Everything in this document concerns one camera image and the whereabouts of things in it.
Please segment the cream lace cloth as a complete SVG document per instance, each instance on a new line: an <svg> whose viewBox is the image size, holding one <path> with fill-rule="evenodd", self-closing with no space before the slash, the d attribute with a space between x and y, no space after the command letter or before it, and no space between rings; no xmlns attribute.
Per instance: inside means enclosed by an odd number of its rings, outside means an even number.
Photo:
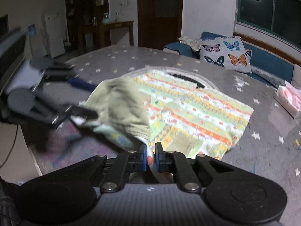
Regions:
<svg viewBox="0 0 301 226"><path fill-rule="evenodd" d="M179 37L178 42L189 46L194 52L197 52L201 49L201 43L197 39L192 39L188 36Z"/></svg>

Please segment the dark wooden door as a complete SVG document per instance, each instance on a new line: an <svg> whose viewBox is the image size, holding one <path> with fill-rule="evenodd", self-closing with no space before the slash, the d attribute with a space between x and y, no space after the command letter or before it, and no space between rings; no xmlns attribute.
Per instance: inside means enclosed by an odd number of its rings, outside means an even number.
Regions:
<svg viewBox="0 0 301 226"><path fill-rule="evenodd" d="M163 49L182 31L183 0L137 0L138 46Z"/></svg>

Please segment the dark bookshelf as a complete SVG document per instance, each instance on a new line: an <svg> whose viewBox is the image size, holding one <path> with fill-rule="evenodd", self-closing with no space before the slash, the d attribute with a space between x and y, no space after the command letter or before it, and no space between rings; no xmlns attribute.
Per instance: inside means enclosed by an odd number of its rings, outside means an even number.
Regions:
<svg viewBox="0 0 301 226"><path fill-rule="evenodd" d="M80 54L98 48L97 34L108 0L65 0L67 35L70 46Z"/></svg>

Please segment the pink tissue box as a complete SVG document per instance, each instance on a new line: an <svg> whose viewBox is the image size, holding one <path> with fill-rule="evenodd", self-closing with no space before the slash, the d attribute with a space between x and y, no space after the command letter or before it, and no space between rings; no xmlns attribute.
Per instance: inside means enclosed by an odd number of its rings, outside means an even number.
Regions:
<svg viewBox="0 0 301 226"><path fill-rule="evenodd" d="M300 118L300 89L285 81L276 91L274 98L294 118Z"/></svg>

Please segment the beige sofa cushion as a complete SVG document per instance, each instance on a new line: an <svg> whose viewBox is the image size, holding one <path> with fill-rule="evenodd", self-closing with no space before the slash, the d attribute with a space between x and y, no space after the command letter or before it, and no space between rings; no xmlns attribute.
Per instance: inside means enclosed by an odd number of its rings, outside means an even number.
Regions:
<svg viewBox="0 0 301 226"><path fill-rule="evenodd" d="M294 65L291 85L296 89L301 89L301 67L297 64Z"/></svg>

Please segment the green framed window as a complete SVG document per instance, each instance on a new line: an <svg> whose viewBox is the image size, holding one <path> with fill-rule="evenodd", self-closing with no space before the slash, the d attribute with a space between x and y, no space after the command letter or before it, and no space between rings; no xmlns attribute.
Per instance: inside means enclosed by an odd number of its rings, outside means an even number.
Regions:
<svg viewBox="0 0 301 226"><path fill-rule="evenodd" d="M238 0L238 21L300 48L300 0Z"/></svg>

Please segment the butterfly print pillow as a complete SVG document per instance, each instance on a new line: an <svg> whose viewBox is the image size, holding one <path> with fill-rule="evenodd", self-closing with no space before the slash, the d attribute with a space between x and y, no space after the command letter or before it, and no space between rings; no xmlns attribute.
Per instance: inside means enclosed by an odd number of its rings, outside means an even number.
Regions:
<svg viewBox="0 0 301 226"><path fill-rule="evenodd" d="M201 40L200 43L200 59L227 70L252 72L250 64L252 51L245 48L239 36L209 37Z"/></svg>

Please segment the round table induction cooker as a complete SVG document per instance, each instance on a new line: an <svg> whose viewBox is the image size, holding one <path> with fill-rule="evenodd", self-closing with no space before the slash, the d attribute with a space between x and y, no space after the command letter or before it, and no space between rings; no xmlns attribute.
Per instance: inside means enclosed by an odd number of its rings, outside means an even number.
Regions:
<svg viewBox="0 0 301 226"><path fill-rule="evenodd" d="M170 76L174 76L176 78L195 83L199 88L215 89L219 91L219 88L204 76L201 76L194 72L174 68L174 67L157 67L157 66L146 67L146 68L136 69L134 71L129 71L128 73L122 75L121 77L134 78L136 76L142 75L152 70L162 71Z"/></svg>

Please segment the white small refrigerator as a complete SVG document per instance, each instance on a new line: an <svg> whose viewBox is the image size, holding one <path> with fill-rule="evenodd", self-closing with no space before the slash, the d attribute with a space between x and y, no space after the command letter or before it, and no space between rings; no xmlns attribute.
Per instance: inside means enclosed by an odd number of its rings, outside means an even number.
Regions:
<svg viewBox="0 0 301 226"><path fill-rule="evenodd" d="M61 19L59 13L45 14L45 31L47 41L47 52L52 58L65 53Z"/></svg>

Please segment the wooden side table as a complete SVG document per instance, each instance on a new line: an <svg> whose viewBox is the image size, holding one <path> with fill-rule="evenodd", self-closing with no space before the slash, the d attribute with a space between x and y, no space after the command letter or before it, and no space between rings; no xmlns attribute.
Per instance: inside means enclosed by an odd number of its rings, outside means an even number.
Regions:
<svg viewBox="0 0 301 226"><path fill-rule="evenodd" d="M125 42L125 36L128 37L130 46L134 46L134 21L110 22L98 26L100 48L112 44L121 44Z"/></svg>

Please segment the colourful patterned baby garment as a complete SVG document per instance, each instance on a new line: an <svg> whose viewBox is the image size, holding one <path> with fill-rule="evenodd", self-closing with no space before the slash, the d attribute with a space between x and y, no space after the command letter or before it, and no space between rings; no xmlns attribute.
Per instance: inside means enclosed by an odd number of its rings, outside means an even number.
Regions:
<svg viewBox="0 0 301 226"><path fill-rule="evenodd" d="M159 70L102 81L82 107L97 117L75 117L78 126L104 135L123 150L146 148L147 166L160 183L156 143L187 158L221 159L247 127L253 108L213 88L198 88Z"/></svg>

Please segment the blue sofa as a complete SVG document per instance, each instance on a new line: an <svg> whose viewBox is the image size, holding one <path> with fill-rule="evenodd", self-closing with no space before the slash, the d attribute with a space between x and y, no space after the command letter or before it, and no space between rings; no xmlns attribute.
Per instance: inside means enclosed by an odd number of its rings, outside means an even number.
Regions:
<svg viewBox="0 0 301 226"><path fill-rule="evenodd" d="M268 50L247 43L240 36L203 32L199 39L181 37L163 50L245 73L270 86L279 87L287 81L300 89L300 64L290 63Z"/></svg>

